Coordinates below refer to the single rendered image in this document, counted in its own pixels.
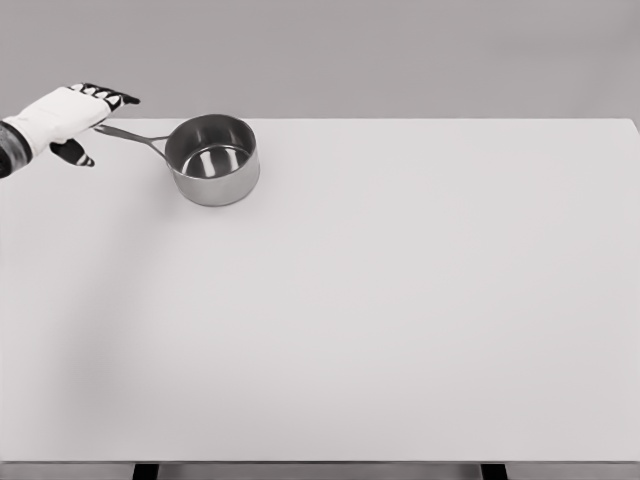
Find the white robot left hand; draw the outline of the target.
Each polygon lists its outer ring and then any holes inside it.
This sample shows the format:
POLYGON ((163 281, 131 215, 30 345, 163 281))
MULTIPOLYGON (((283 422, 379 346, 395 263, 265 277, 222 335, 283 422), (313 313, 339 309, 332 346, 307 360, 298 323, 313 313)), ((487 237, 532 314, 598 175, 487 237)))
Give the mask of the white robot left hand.
POLYGON ((75 137, 100 125, 115 110, 140 103, 127 93, 85 82, 60 87, 34 105, 36 119, 44 122, 45 143, 51 152, 70 165, 91 168, 95 161, 75 137))

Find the steel pot with long handle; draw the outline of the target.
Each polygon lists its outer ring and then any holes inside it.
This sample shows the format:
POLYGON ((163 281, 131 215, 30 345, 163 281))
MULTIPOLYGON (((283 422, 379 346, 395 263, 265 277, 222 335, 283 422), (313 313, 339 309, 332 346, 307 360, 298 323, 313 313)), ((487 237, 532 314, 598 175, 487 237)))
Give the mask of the steel pot with long handle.
POLYGON ((166 136, 146 137, 101 124, 95 131, 152 148, 165 161, 180 193, 206 207, 234 204, 259 181, 261 167, 254 130, 224 114, 206 114, 180 123, 166 136))

